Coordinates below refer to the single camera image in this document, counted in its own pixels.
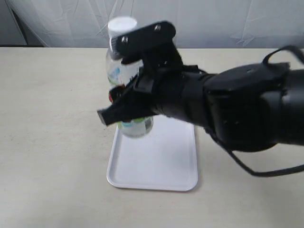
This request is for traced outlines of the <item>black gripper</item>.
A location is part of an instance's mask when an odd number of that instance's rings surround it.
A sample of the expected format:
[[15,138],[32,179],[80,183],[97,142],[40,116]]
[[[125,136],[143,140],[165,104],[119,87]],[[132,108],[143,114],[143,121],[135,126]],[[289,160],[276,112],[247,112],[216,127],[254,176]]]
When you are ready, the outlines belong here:
[[158,21],[111,39],[111,58],[128,65],[142,60],[139,76],[109,91],[112,103],[96,112],[110,126],[162,114],[198,126],[208,125],[204,83],[208,73],[197,65],[183,65],[173,38],[175,26]]

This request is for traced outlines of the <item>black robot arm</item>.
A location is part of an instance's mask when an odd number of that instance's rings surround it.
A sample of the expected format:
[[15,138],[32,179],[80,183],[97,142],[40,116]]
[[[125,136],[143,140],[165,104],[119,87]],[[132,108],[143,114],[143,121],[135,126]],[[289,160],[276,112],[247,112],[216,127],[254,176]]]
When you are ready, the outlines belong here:
[[256,152],[304,143],[304,72],[289,63],[261,63],[210,74],[185,65],[166,21],[111,38],[111,57],[143,62],[138,75],[110,91],[98,110],[105,125],[164,115],[201,126],[229,151]]

